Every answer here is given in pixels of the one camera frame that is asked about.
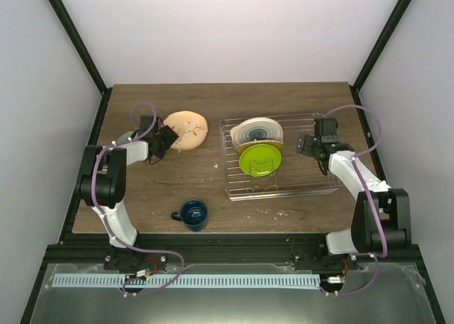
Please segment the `mint green small bowl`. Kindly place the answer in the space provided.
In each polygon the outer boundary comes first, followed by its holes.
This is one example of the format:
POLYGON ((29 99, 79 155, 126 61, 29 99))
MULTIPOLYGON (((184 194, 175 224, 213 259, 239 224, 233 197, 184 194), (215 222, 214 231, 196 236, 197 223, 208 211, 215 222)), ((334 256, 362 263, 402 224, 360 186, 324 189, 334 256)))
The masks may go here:
POLYGON ((137 132, 136 131, 129 131, 127 133, 124 133, 117 141, 116 145, 117 146, 124 146, 131 144, 135 141, 137 132))

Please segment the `beige plate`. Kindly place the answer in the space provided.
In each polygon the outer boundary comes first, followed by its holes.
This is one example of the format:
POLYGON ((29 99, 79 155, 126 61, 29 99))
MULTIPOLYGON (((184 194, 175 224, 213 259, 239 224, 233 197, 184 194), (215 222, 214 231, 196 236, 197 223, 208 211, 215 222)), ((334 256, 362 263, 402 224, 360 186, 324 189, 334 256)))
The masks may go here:
POLYGON ((208 134, 208 122, 201 114, 193 111, 177 111, 164 120, 178 138, 170 147, 173 150, 193 150, 200 146, 208 134))

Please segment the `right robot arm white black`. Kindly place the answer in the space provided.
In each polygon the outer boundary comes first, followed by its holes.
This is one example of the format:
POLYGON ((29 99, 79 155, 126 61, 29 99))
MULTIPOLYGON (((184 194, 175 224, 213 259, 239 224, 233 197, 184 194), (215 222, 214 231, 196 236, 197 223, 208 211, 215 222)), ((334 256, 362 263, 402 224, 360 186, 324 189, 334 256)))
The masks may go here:
POLYGON ((409 195, 379 179, 359 159, 359 155, 337 134, 334 118, 314 120, 314 134, 301 135, 297 152, 317 161, 322 174, 337 177, 355 199, 351 226, 326 236, 326 245, 315 251, 323 269, 332 269, 341 254, 375 253, 387 256, 390 250, 411 244, 409 195))

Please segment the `white plate blue spiral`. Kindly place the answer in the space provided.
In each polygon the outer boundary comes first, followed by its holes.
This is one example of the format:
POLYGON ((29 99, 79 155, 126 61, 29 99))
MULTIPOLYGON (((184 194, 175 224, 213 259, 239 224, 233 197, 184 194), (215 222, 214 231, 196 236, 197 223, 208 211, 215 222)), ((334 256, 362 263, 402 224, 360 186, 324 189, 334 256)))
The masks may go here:
POLYGON ((249 118, 230 129, 230 137, 234 147, 254 141, 274 141, 284 144, 284 133, 281 125, 265 117, 249 118))

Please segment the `woven bamboo mat round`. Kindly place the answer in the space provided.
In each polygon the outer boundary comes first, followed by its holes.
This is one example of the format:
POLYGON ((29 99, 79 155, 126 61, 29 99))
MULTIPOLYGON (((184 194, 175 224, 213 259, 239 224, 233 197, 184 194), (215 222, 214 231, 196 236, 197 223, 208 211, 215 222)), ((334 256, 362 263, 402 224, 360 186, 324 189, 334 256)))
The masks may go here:
POLYGON ((276 147, 278 150, 281 150, 284 147, 284 143, 282 141, 278 141, 278 140, 254 140, 254 141, 240 144, 239 146, 235 147, 235 151, 238 154, 241 154, 245 150, 247 150, 249 147, 252 147, 254 145, 261 145, 261 144, 271 145, 273 147, 276 147))

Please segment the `dark blue mug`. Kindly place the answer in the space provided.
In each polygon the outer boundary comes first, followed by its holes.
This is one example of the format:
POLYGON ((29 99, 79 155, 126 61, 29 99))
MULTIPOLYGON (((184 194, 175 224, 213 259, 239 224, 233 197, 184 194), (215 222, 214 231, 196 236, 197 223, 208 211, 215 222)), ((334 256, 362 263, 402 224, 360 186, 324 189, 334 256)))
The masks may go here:
POLYGON ((192 199, 186 201, 179 211, 172 212, 170 217, 172 220, 182 222, 190 231, 199 232, 208 223, 208 208, 203 201, 192 199))

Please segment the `wire dish rack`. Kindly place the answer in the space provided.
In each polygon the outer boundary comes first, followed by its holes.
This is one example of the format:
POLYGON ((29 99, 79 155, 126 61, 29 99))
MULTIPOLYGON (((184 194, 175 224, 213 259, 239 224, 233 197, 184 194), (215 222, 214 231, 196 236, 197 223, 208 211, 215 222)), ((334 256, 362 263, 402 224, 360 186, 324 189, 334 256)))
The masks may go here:
POLYGON ((342 187, 338 177, 323 174, 315 159, 297 152, 301 135, 314 134, 314 120, 321 113, 300 113, 272 116, 283 128, 282 162, 277 170, 263 177, 245 174, 239 164, 230 136, 231 128, 242 118, 224 119, 219 123, 221 150, 226 180, 226 193, 232 201, 269 199, 284 196, 331 194, 342 187))

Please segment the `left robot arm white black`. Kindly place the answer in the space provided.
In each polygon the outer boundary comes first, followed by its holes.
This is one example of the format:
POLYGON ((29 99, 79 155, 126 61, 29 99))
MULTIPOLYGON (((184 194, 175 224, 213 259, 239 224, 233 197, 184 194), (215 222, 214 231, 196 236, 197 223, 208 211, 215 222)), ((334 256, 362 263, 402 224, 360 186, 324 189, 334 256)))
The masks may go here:
POLYGON ((161 160, 178 134, 159 116, 142 116, 139 129, 122 135, 110 145, 88 145, 79 168, 76 195, 100 218, 114 247, 123 248, 120 261, 130 270, 139 269, 145 253, 136 247, 138 231, 124 204, 127 167, 136 162, 161 160))

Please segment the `lime green plate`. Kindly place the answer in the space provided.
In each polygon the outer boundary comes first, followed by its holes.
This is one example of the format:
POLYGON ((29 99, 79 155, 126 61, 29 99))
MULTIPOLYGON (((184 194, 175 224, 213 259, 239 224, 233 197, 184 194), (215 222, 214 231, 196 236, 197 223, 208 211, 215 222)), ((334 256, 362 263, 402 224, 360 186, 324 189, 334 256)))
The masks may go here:
POLYGON ((238 164, 241 171, 252 177, 272 174, 282 163, 282 154, 276 147, 257 144, 244 150, 238 164))

